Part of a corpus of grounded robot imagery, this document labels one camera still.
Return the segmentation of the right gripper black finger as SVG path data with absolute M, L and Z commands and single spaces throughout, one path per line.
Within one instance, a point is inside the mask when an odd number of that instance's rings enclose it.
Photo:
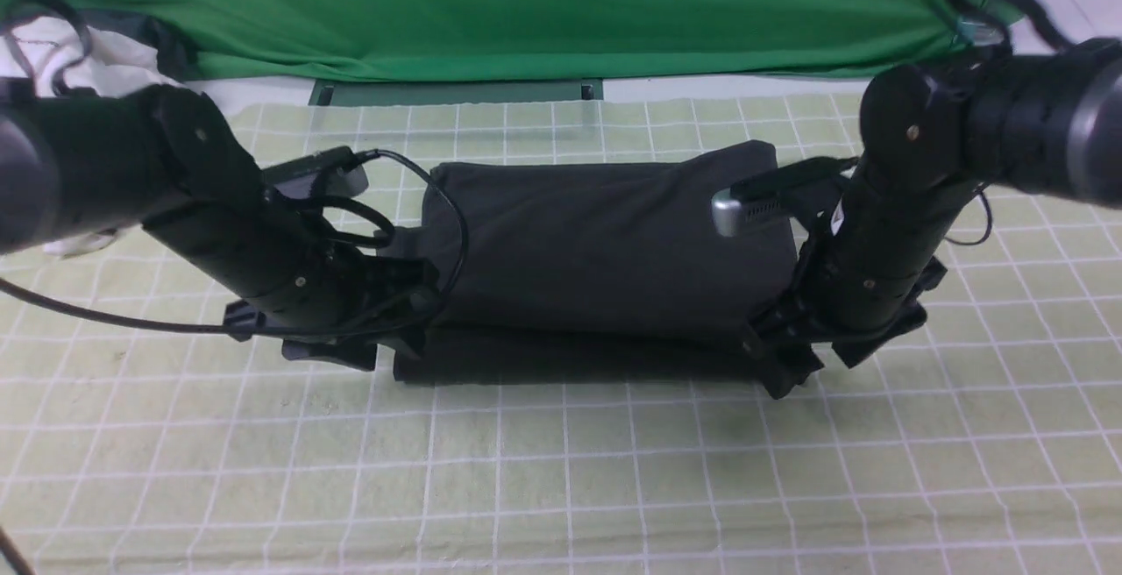
M 846 343 L 833 343 L 834 355 L 842 359 L 842 363 L 849 369 L 870 359 L 874 352 L 885 347 L 888 343 L 893 343 L 898 337 L 911 334 L 921 329 L 928 321 L 928 313 L 925 308 L 905 308 L 898 313 L 898 318 L 885 331 L 877 336 L 846 340 Z
M 778 312 L 753 316 L 745 323 L 745 354 L 755 380 L 773 400 L 787 398 L 824 367 L 813 354 L 813 332 L 806 318 Z

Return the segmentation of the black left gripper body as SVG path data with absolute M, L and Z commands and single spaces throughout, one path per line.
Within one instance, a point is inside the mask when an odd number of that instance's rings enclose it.
M 373 237 L 337 231 L 321 208 L 349 198 L 291 200 L 273 188 L 240 199 L 193 199 L 145 220 L 174 254 L 297 336 L 377 337 L 378 316 L 410 295 L 435 295 L 425 259 L 365 254 Z

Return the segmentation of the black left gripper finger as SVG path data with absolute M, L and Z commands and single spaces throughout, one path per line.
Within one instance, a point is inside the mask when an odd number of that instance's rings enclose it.
M 264 336 L 265 329 L 280 329 L 280 356 L 288 362 L 322 362 L 373 373 L 377 367 L 378 345 L 366 337 L 313 338 L 297 336 L 247 301 L 234 301 L 224 309 L 224 330 L 236 343 L 249 343 Z
M 378 316 L 377 344 L 396 352 L 401 357 L 417 360 L 424 355 L 426 331 L 436 314 L 435 295 L 410 295 L 385 308 Z

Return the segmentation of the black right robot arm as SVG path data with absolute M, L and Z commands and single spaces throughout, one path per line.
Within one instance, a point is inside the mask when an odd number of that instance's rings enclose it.
M 928 319 L 936 250 L 990 185 L 1118 210 L 1119 42 L 1051 55 L 994 49 L 889 69 L 859 107 L 864 152 L 813 157 L 738 182 L 808 231 L 790 284 L 749 314 L 742 347 L 767 395 L 787 398 L 824 367 L 848 367 Z

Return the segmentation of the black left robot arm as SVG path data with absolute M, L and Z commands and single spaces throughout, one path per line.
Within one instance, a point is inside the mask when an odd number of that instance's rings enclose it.
M 125 318 L 24 288 L 4 293 L 96 323 L 168 334 L 275 337 L 289 360 L 370 372 L 386 346 L 417 357 L 444 296 L 427 259 L 381 257 L 390 221 L 357 199 L 347 146 L 258 167 L 206 95 L 153 85 L 125 98 L 3 103 L 4 254 L 137 226 L 236 296 L 217 326 Z

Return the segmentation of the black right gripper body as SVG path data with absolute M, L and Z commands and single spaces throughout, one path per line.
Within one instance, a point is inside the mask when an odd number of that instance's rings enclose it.
M 790 284 L 749 314 L 806 318 L 812 347 L 877 336 L 923 308 L 946 274 L 936 250 L 949 231 L 948 177 L 908 182 L 876 167 L 847 177 L 837 206 L 806 229 Z

